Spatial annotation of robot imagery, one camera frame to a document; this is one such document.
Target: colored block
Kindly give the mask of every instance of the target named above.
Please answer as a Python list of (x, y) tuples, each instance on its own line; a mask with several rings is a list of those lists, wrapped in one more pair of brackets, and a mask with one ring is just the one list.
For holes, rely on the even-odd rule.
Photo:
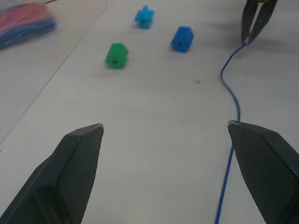
[(123, 43), (113, 43), (106, 57), (107, 64), (114, 69), (125, 68), (128, 49)]
[(175, 51), (186, 52), (191, 46), (193, 38), (194, 33), (192, 28), (181, 26), (171, 41), (171, 46)]
[(142, 29), (149, 29), (154, 17), (155, 11), (149, 9), (148, 6), (144, 6), (139, 10), (135, 16), (135, 21), (138, 23), (138, 27)]

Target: plastic toy block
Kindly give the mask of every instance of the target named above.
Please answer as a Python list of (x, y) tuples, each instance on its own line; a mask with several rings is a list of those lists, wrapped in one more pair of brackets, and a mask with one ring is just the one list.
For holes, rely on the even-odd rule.
[(186, 52), (191, 46), (193, 38), (194, 33), (192, 28), (181, 26), (171, 41), (171, 46), (175, 51)]
[(149, 9), (148, 6), (144, 6), (139, 10), (135, 16), (135, 21), (138, 23), (138, 27), (142, 29), (149, 29), (154, 17), (155, 11)]
[(106, 57), (107, 64), (114, 69), (123, 69), (127, 62), (128, 49), (123, 43), (113, 43)]

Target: red object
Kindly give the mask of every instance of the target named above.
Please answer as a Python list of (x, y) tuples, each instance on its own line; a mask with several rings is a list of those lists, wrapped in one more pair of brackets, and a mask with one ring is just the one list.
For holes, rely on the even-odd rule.
[(43, 3), (28, 3), (0, 10), (0, 34), (52, 18), (50, 11)]

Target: blue object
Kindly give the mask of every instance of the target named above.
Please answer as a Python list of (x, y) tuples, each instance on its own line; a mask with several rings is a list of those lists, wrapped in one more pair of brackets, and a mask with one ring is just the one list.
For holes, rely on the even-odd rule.
[(178, 28), (176, 35), (171, 41), (171, 46), (175, 51), (186, 52), (194, 38), (194, 33), (191, 27), (181, 26)]
[(148, 6), (144, 6), (139, 10), (135, 16), (135, 21), (138, 23), (138, 27), (142, 29), (149, 29), (153, 23), (155, 11), (149, 9)]
[(43, 35), (54, 30), (55, 27), (55, 21), (53, 19), (47, 19), (9, 30), (0, 35), (0, 48)]
[[(226, 69), (228, 63), (232, 60), (232, 58), (234, 57), (234, 55), (240, 51), (242, 48), (244, 48), (246, 46), (246, 44), (243, 44), (241, 47), (239, 47), (228, 59), (228, 61), (225, 63), (225, 65), (223, 66), (221, 73), (220, 73), (220, 78), (221, 78), (221, 82), (224, 85), (225, 89), (229, 92), (229, 94), (231, 95), (231, 97), (233, 98), (234, 102), (235, 102), (235, 106), (237, 108), (237, 114), (238, 114), (238, 118), (237, 120), (240, 121), (241, 119), (241, 108), (240, 108), (240, 104), (238, 101), (237, 96), (235, 95), (235, 93), (232, 91), (232, 89), (229, 87), (229, 85), (224, 81), (223, 78), (223, 72)], [(224, 181), (223, 181), (223, 185), (222, 185), (222, 189), (221, 189), (221, 194), (220, 194), (220, 199), (219, 199), (219, 204), (218, 204), (218, 208), (217, 208), (217, 214), (216, 214), (216, 219), (215, 219), (215, 224), (219, 224), (219, 220), (220, 220), (220, 214), (221, 214), (221, 209), (222, 209), (222, 203), (223, 203), (223, 198), (224, 198), (224, 193), (225, 193), (225, 188), (226, 188), (226, 184), (228, 182), (228, 174), (229, 174), (229, 170), (230, 170), (230, 165), (233, 159), (233, 154), (234, 154), (234, 148), (232, 147), (229, 153), (229, 158), (228, 158), (228, 164), (226, 167), (226, 171), (225, 171), (225, 175), (224, 175)]]

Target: blurry colored object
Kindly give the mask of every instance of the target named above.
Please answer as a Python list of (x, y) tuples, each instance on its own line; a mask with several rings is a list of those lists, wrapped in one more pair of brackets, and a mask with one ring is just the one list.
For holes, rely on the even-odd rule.
[(113, 69), (123, 69), (127, 62), (128, 49), (123, 43), (111, 45), (106, 57), (107, 64)]
[(0, 9), (0, 48), (43, 35), (55, 27), (55, 20), (43, 3)]
[(139, 10), (135, 16), (135, 21), (138, 23), (139, 28), (149, 29), (154, 17), (155, 11), (149, 9), (148, 6), (144, 6)]
[(171, 41), (171, 46), (175, 51), (186, 52), (191, 46), (193, 38), (194, 33), (191, 27), (181, 26)]

